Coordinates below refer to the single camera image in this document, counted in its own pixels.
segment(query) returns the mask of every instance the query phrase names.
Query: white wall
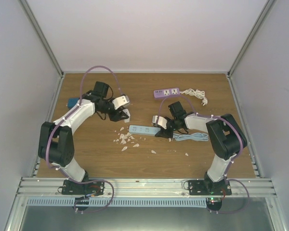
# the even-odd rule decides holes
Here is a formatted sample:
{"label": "white wall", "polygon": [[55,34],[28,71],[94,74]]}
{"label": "white wall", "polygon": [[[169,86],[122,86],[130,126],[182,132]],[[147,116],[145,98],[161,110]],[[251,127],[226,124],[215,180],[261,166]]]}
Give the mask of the white wall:
{"label": "white wall", "polygon": [[58,75],[16,0],[0,0],[0,231],[37,157]]}
{"label": "white wall", "polygon": [[265,177],[289,225],[289,0],[278,0],[233,75]]}
{"label": "white wall", "polygon": [[29,0],[61,68],[226,72],[266,0]]}

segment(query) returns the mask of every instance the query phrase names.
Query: black joint housing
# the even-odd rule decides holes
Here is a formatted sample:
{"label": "black joint housing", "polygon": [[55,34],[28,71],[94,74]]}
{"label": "black joint housing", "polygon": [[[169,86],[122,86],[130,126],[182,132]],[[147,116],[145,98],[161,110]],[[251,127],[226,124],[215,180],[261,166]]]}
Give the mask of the black joint housing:
{"label": "black joint housing", "polygon": [[[243,148],[247,146],[247,140],[239,125],[231,114],[225,114],[221,118],[227,120],[239,133]],[[224,160],[228,160],[234,153],[240,150],[240,142],[234,131],[221,120],[212,120],[206,123],[212,148],[215,154]]]}
{"label": "black joint housing", "polygon": [[186,110],[183,109],[179,101],[172,103],[168,106],[173,118],[178,119],[186,114]]}
{"label": "black joint housing", "polygon": [[94,85],[94,89],[92,91],[92,95],[96,95],[98,97],[106,98],[108,93],[109,85],[103,82],[96,81]]}
{"label": "black joint housing", "polygon": [[[38,155],[42,159],[46,159],[46,147],[48,139],[55,123],[45,122],[42,124],[39,136]],[[53,138],[59,136],[58,141],[51,141],[49,148],[49,162],[54,162],[62,167],[68,165],[74,157],[74,142],[72,129],[68,126],[59,127]]]}

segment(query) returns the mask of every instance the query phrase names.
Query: purple power strip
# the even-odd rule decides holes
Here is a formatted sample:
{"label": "purple power strip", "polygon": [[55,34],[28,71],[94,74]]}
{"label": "purple power strip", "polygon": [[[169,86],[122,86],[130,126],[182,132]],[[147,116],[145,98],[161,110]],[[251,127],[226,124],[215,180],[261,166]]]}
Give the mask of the purple power strip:
{"label": "purple power strip", "polygon": [[161,89],[154,91],[154,98],[162,99],[169,95],[179,95],[179,94],[180,94],[179,88]]}

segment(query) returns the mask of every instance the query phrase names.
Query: light blue cable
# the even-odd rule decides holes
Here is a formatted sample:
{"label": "light blue cable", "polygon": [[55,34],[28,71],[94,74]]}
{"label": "light blue cable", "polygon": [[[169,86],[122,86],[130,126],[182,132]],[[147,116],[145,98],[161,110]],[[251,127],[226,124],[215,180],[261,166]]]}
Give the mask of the light blue cable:
{"label": "light blue cable", "polygon": [[206,133],[196,132],[193,134],[173,134],[173,138],[176,141],[185,141],[185,140],[193,140],[193,141],[209,141],[209,136]]}

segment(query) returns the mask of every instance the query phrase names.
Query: power strip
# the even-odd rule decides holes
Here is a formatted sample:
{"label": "power strip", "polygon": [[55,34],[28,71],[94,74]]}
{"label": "power strip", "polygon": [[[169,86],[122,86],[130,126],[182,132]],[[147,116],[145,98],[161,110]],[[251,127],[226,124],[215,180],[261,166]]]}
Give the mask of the power strip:
{"label": "power strip", "polygon": [[180,90],[179,88],[169,88],[169,89],[155,90],[153,93],[155,99],[162,99],[169,95],[180,95]]}
{"label": "power strip", "polygon": [[160,131],[160,128],[148,127],[148,126],[139,126],[139,125],[130,125],[129,133],[137,135],[147,135],[155,136],[156,133]]}

